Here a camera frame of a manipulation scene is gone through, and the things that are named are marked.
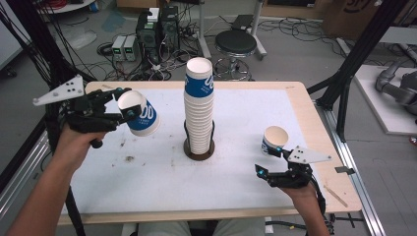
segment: desk leg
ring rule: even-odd
[[[211,59],[209,53],[208,44],[205,39],[205,1],[200,0],[200,31],[197,31],[197,39],[199,40],[200,48],[202,48],[203,56],[207,59]]]
[[[267,56],[267,52],[265,51],[264,47],[262,46],[260,40],[257,37],[257,29],[258,29],[258,23],[260,21],[260,15],[262,10],[262,5],[264,4],[264,0],[257,0],[257,5],[255,6],[255,12],[254,12],[254,25],[251,29],[248,29],[248,32],[255,38],[257,41],[257,49],[256,53],[260,56],[260,59],[263,60],[265,56]]]

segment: stool seat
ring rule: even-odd
[[[226,54],[253,54],[257,48],[257,41],[242,30],[227,30],[215,37],[215,45],[219,51]]]

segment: white plastic bracket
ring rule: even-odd
[[[40,98],[33,99],[33,105],[39,106],[57,101],[68,100],[85,94],[83,77],[77,75],[64,85],[50,91]]]
[[[299,146],[297,146],[288,156],[288,161],[300,164],[308,164],[328,160],[331,160],[330,155]]]

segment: computer tower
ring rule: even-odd
[[[159,52],[163,52],[163,45],[161,44],[162,30],[160,21],[148,21],[148,14],[149,11],[143,11],[139,15],[136,35],[138,37],[141,55],[146,60],[145,63],[149,59],[152,64],[157,65],[160,63],[160,57],[162,56],[159,55]]]
[[[163,31],[163,42],[165,51],[173,52],[180,49],[179,27],[178,27],[178,7],[162,8],[160,16]]]

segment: stack of paper cups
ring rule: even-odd
[[[119,97],[117,104],[120,110],[141,107],[141,114],[136,119],[127,122],[132,134],[140,137],[148,136],[159,127],[160,120],[156,110],[140,92],[126,91]]]
[[[212,65],[206,58],[187,62],[184,104],[188,142],[193,154],[209,151],[214,101]]]

